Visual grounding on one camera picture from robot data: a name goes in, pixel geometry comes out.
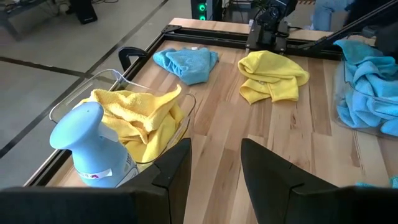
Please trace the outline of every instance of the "blue towel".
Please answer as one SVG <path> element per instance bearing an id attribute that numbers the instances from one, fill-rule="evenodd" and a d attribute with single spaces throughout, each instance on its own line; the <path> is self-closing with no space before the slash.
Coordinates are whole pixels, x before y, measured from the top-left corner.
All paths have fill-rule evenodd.
<path id="1" fill-rule="evenodd" d="M 165 49 L 154 54 L 156 64 L 178 76 L 187 85 L 207 82 L 217 60 L 217 52 L 207 48 Z"/>
<path id="2" fill-rule="evenodd" d="M 398 176 L 391 177 L 390 184 L 391 184 L 391 188 L 398 189 Z M 355 183 L 355 186 L 358 186 L 358 187 L 375 187 L 375 186 L 373 186 L 371 184 L 367 184 L 367 183 L 364 183 L 364 182 L 357 182 L 357 183 Z"/>
<path id="3" fill-rule="evenodd" d="M 398 136 L 398 66 L 392 57 L 355 40 L 337 40 L 346 59 L 347 90 L 337 112 L 352 128 L 381 125 L 381 132 Z"/>

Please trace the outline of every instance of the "wooden tabletop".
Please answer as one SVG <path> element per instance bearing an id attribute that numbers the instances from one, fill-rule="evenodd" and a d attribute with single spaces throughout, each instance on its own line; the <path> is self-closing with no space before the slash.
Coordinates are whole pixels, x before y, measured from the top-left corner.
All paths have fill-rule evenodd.
<path id="1" fill-rule="evenodd" d="M 174 19 L 171 24 L 248 33 L 246 24 Z M 291 38 L 315 40 L 327 32 L 297 30 Z M 342 128 L 331 118 L 336 61 L 288 56 L 310 73 L 298 102 L 262 100 L 249 105 L 240 95 L 245 81 L 237 68 L 244 50 L 166 41 L 160 49 L 208 47 L 220 62 L 207 83 L 184 85 L 149 61 L 134 79 L 168 91 L 176 84 L 197 98 L 192 179 L 185 223 L 257 223 L 240 160 L 242 138 L 251 138 L 316 176 L 337 186 L 363 181 L 388 186 L 398 174 L 398 142 Z M 50 186 L 84 186 L 68 160 Z"/>

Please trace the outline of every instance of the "gray floor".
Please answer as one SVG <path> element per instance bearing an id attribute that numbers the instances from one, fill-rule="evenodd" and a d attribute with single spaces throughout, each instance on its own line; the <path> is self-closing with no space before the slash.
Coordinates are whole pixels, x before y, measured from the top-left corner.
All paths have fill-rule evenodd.
<path id="1" fill-rule="evenodd" d="M 0 56 L 86 72 L 161 2 L 120 0 L 116 4 L 98 4 L 98 21 L 84 26 L 74 15 L 50 17 L 42 8 L 33 9 L 12 20 L 20 31 L 28 30 L 21 41 L 13 41 L 0 29 Z M 313 6 L 298 6 L 291 15 L 293 25 L 309 25 L 312 10 Z M 169 0 L 124 46 L 144 49 L 172 18 L 190 16 L 190 1 Z M 94 68 L 94 72 L 106 68 L 121 70 L 116 53 Z M 7 62 L 0 62 L 0 70 L 1 148 L 78 79 Z M 53 127 L 44 118 L 0 159 L 0 189 L 24 184 L 48 158 L 53 152 L 49 146 Z"/>

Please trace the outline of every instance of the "blue spray bottle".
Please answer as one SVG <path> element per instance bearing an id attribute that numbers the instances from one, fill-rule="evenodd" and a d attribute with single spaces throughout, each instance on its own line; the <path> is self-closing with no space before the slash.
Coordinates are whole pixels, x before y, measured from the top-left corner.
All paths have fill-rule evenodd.
<path id="1" fill-rule="evenodd" d="M 74 108 L 52 131 L 50 145 L 72 151 L 75 169 L 85 184 L 117 187 L 138 170 L 116 131 L 101 122 L 103 115 L 104 109 L 97 102 Z"/>

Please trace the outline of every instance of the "blue jeans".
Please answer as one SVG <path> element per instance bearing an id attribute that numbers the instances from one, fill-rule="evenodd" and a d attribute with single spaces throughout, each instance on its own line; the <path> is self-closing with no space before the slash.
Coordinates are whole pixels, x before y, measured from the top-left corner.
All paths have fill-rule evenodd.
<path id="1" fill-rule="evenodd" d="M 314 29 L 330 31 L 331 15 L 344 11 L 353 2 L 354 0 L 317 0 L 312 21 Z"/>

